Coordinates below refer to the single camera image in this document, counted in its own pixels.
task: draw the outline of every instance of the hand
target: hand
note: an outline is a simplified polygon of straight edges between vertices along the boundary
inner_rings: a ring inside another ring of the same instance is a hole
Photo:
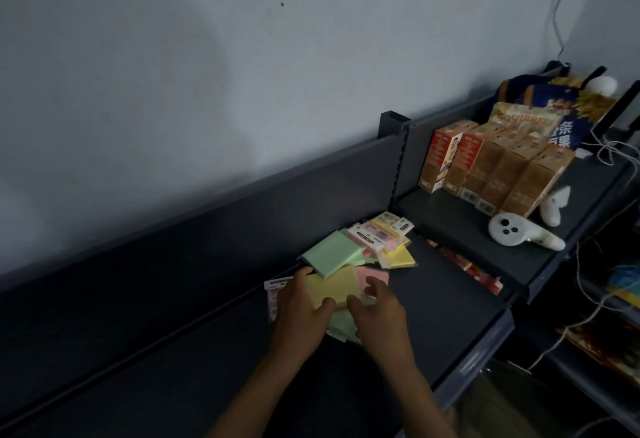
[[[347,307],[358,327],[356,337],[383,372],[415,366],[403,306],[381,280],[369,276],[367,283],[370,286],[364,293],[376,297],[375,304],[365,306],[354,295],[347,297]]]
[[[268,357],[295,372],[320,345],[335,308],[333,298],[324,298],[314,309],[307,291],[307,275],[312,271],[302,268],[278,293],[278,315]]]

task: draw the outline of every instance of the white wall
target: white wall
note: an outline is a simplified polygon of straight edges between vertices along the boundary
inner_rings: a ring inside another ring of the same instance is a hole
[[[588,0],[571,37],[564,59],[576,74],[588,75],[599,65],[620,81],[618,95],[640,79],[639,0]],[[640,114],[640,99],[620,116],[617,126],[628,124]]]
[[[549,5],[0,0],[0,271],[540,68]]]

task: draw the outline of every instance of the orange box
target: orange box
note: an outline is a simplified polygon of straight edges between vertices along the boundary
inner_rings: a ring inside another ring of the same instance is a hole
[[[433,132],[418,182],[420,188],[433,193],[442,187],[462,135],[476,126],[478,123],[462,119]]]
[[[467,180],[467,176],[474,166],[483,143],[505,128],[506,126],[500,123],[485,123],[462,135],[460,147],[444,180],[444,190],[456,197],[460,195],[462,185]]]
[[[476,208],[487,215],[495,215],[529,162],[545,149],[547,143],[546,139],[529,135],[505,151],[484,186]]]
[[[556,144],[547,145],[529,163],[500,207],[500,212],[529,217],[574,158],[575,152],[569,148]]]
[[[467,180],[465,180],[460,191],[460,198],[476,205],[502,154],[526,135],[527,133],[523,133],[517,127],[512,126],[486,140],[476,156],[474,166],[467,175]]]

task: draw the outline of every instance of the yellow sticky note pad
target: yellow sticky note pad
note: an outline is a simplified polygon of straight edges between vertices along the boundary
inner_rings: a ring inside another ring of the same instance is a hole
[[[307,289],[314,308],[327,297],[333,298],[336,305],[344,305],[348,295],[360,296],[360,284],[353,266],[344,266],[326,278],[316,273],[308,275]]]
[[[411,268],[415,266],[415,259],[405,246],[386,254],[391,268]]]

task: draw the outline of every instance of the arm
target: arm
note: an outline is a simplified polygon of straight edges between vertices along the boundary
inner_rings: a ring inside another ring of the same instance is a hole
[[[356,336],[387,379],[402,413],[409,438],[455,438],[413,360],[404,308],[382,281],[368,277],[365,293],[376,303],[364,306],[349,295],[347,305],[358,327]]]
[[[335,302],[317,310],[307,292],[303,268],[278,293],[278,316],[267,356],[207,434],[207,438],[258,438],[302,364],[314,353],[331,320]]]

